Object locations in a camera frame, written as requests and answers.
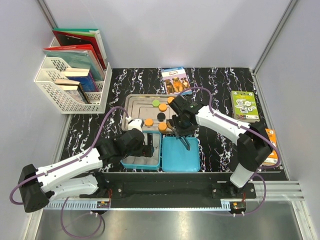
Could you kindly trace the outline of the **black cookie bottom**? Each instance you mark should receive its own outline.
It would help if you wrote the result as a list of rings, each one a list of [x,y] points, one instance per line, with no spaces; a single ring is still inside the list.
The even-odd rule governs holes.
[[[173,125],[173,122],[172,122],[171,119],[169,119],[169,120],[166,122],[166,124],[167,124],[167,127],[170,128],[171,130],[174,129],[174,125]]]

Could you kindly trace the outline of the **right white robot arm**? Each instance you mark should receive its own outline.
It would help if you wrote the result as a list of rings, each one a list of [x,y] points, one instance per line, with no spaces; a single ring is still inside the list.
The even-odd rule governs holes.
[[[238,165],[227,185],[228,195],[239,198],[245,192],[245,185],[272,153],[274,145],[260,122],[247,123],[235,120],[201,102],[189,102],[183,96],[176,96],[169,104],[174,111],[168,121],[175,136],[188,148],[187,136],[198,127],[211,129],[237,146]]]

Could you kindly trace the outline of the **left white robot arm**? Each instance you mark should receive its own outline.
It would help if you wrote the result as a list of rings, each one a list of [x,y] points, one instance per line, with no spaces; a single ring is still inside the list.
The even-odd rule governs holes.
[[[117,164],[129,156],[153,156],[153,147],[145,143],[143,125],[140,118],[129,119],[128,131],[102,139],[84,152],[44,167],[24,166],[18,180],[24,211],[32,213],[53,200],[72,196],[103,198],[108,193],[108,186],[96,170]]]

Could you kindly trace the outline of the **black cookie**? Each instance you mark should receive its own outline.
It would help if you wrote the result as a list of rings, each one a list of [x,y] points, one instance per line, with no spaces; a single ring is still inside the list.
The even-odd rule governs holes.
[[[169,119],[169,120],[166,122],[166,124],[167,124],[167,127],[170,128],[171,130],[174,129],[174,125],[173,125],[173,122],[172,122],[171,119]]]
[[[163,112],[157,114],[157,120],[163,122],[166,119],[166,115]]]

